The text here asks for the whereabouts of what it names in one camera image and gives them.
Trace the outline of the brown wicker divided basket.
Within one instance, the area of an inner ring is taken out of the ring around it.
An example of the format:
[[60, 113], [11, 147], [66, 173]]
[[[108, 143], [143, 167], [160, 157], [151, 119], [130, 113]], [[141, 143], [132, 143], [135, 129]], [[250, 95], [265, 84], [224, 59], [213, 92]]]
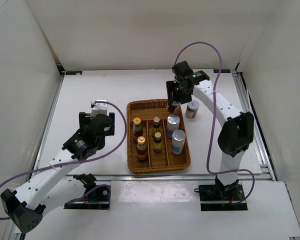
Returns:
[[[133, 101], [127, 104], [127, 166], [133, 174], [154, 174], [171, 171], [181, 171], [191, 164], [191, 155], [188, 141], [183, 146], [182, 153], [175, 155], [172, 152], [172, 139], [168, 137], [167, 120], [171, 114], [167, 110], [167, 99], [148, 99]], [[152, 137], [153, 120], [160, 119], [160, 133], [162, 135], [162, 150], [154, 150]], [[137, 143], [133, 136], [133, 120], [140, 118], [143, 136], [146, 140], [147, 159], [139, 160]]]

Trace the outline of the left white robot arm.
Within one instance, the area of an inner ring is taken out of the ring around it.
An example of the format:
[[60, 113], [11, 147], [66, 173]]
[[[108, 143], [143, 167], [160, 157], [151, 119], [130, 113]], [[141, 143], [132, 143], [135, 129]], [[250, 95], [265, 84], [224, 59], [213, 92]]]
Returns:
[[79, 129], [62, 145], [48, 166], [38, 169], [30, 180], [1, 195], [5, 213], [21, 233], [32, 231], [52, 210], [79, 201], [97, 199], [96, 194], [109, 190], [97, 185], [90, 174], [74, 175], [70, 181], [63, 178], [105, 146], [105, 138], [115, 134], [115, 113], [79, 113]]

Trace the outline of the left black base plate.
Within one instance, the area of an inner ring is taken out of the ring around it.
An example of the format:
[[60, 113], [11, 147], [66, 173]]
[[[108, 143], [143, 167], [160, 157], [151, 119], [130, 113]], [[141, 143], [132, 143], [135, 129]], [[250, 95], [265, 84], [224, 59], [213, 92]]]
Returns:
[[109, 210], [111, 207], [111, 186], [108, 184], [97, 184], [96, 189], [83, 199], [65, 203], [66, 210]]

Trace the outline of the small yellow bottle beige cap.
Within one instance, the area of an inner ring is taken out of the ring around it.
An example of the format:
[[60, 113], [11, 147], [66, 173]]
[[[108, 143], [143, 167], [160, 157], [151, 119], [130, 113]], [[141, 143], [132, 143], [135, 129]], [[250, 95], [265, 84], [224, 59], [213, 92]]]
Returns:
[[161, 120], [159, 117], [155, 117], [153, 119], [153, 124], [152, 124], [152, 137], [154, 138], [155, 137], [155, 134], [156, 133], [160, 133], [161, 132]]

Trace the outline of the red sauce bottle yellow cap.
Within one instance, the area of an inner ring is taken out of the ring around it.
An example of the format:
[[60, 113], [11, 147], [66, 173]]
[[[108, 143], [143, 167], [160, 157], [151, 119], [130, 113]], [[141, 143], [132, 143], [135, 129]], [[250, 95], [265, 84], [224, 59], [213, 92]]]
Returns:
[[133, 134], [133, 141], [135, 143], [138, 142], [138, 137], [143, 136], [143, 125], [139, 117], [135, 117], [133, 119], [132, 134]]

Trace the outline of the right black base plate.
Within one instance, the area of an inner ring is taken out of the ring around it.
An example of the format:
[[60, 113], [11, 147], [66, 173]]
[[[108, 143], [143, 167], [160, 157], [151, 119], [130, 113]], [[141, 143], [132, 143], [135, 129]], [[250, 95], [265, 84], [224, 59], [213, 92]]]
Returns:
[[239, 184], [229, 193], [221, 195], [217, 185], [199, 185], [193, 190], [199, 194], [202, 212], [247, 211], [243, 186]]

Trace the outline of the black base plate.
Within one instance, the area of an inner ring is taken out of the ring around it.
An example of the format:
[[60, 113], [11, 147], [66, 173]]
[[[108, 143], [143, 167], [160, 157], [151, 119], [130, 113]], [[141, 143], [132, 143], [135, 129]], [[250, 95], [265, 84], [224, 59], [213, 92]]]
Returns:
[[193, 190], [199, 194], [202, 212], [247, 211], [243, 186], [239, 184], [229, 193], [221, 195], [217, 185], [199, 185]]
[[97, 184], [96, 189], [83, 199], [65, 203], [66, 210], [109, 210], [111, 207], [111, 186], [108, 184]]

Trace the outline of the dark jar white lid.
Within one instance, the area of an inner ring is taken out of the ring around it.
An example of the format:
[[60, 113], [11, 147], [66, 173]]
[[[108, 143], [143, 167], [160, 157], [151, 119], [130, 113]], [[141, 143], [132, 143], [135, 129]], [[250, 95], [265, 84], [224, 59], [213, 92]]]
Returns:
[[172, 103], [167, 103], [166, 105], [166, 110], [169, 112], [169, 113], [175, 113], [175, 111], [181, 106], [181, 103], [180, 102], [176, 102], [176, 101], [173, 101]]
[[198, 109], [199, 109], [199, 102], [197, 100], [192, 100], [191, 102], [187, 103], [185, 116], [189, 119], [193, 119], [196, 117]]

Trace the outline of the white shaker silver lid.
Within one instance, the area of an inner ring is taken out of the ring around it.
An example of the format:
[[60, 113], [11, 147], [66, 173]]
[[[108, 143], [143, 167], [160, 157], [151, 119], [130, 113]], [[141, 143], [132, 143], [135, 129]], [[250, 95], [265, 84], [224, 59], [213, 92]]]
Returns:
[[172, 133], [171, 150], [174, 155], [180, 155], [183, 152], [186, 141], [186, 133], [183, 130], [175, 130]]
[[167, 117], [166, 122], [166, 133], [168, 138], [172, 138], [173, 132], [179, 129], [180, 125], [180, 117], [172, 113]]

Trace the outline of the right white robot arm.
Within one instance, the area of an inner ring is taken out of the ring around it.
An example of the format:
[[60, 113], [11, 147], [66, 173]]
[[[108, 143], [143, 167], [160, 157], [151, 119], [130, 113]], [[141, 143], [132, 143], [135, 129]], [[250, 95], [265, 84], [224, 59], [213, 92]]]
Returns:
[[234, 196], [239, 184], [238, 171], [245, 151], [254, 138], [254, 116], [233, 106], [217, 92], [216, 81], [211, 81], [202, 70], [193, 71], [186, 61], [172, 67], [174, 80], [166, 82], [167, 110], [173, 112], [178, 105], [187, 104], [193, 97], [199, 99], [219, 122], [221, 132], [217, 143], [222, 151], [220, 169], [215, 175], [214, 193], [220, 200]]

